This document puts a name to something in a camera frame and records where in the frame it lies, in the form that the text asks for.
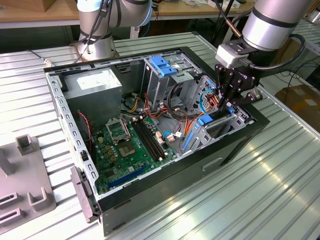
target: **metal slotted tabletop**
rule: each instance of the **metal slotted tabletop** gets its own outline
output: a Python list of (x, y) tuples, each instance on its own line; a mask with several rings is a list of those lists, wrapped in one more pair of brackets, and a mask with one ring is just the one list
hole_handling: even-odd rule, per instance
[[(121, 55), (188, 46), (211, 67), (215, 48), (192, 33), (120, 40)], [(37, 51), (57, 65), (72, 63), (71, 47)], [(42, 68), (29, 52), (0, 55), (0, 146), (37, 136), (55, 210), (3, 235), (17, 239), (104, 239), (87, 224), (70, 179), (72, 156)], [(255, 103), (266, 129), (229, 164), (113, 232), (109, 239), (311, 239), (320, 233), (319, 134), (264, 91)]]

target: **motherboard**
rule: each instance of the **motherboard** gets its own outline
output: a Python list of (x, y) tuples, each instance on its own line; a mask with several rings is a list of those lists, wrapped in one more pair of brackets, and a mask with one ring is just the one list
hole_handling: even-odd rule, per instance
[(121, 119), (114, 120), (92, 137), (95, 166), (99, 173), (95, 184), (99, 194), (177, 157), (173, 149), (162, 141), (160, 132), (148, 116), (126, 123)]

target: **robotic arm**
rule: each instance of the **robotic arm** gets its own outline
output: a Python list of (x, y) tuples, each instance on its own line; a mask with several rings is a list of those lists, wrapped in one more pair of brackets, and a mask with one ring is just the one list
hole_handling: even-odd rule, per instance
[[(214, 0), (221, 14), (218, 1)], [(257, 0), (243, 28), (242, 34), (226, 19), (234, 34), (239, 38), (218, 46), (215, 66), (217, 88), (221, 96), (218, 107), (228, 103), (241, 105), (254, 103), (261, 98), (257, 86), (261, 71), (281, 68), (294, 61), (303, 51), (305, 40), (298, 34), (291, 34), (305, 13), (311, 0)], [(257, 66), (253, 55), (272, 52), (281, 48), (286, 40), (298, 38), (300, 49), (296, 55), (275, 66)], [(241, 93), (252, 90), (242, 97)]]
[(77, 8), (81, 30), (77, 51), (90, 61), (114, 57), (117, 52), (109, 29), (146, 25), (152, 0), (78, 0)]

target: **gray holder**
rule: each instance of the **gray holder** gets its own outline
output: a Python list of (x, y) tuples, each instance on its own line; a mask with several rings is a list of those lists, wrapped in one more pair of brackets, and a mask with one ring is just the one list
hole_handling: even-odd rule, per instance
[(36, 137), (0, 146), (0, 235), (56, 207)]

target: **blue cable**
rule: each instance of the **blue cable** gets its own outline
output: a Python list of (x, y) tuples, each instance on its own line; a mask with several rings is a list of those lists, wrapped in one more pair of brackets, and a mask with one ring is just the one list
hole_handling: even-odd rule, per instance
[(205, 93), (212, 93), (213, 90), (212, 89), (208, 89), (208, 90), (205, 90), (203, 93), (201, 93), (200, 95), (200, 108), (202, 110), (202, 112), (204, 112), (205, 114), (207, 114), (206, 110), (204, 109), (204, 106), (202, 105), (202, 96), (205, 94)]
[(142, 38), (149, 32), (150, 29), (150, 21), (148, 22), (148, 28), (146, 30), (146, 32), (143, 34)]
[(166, 137), (166, 135), (168, 135), (168, 134), (172, 134), (172, 132), (170, 132), (170, 131), (166, 131), (166, 132), (163, 134), (163, 137), (165, 138), (165, 137)]
[(173, 136), (177, 137), (177, 135), (175, 135), (174, 133), (172, 133), (172, 132), (170, 132), (170, 131), (166, 131), (166, 132), (163, 134), (163, 137), (165, 138), (166, 135), (169, 135), (169, 134), (172, 134)]

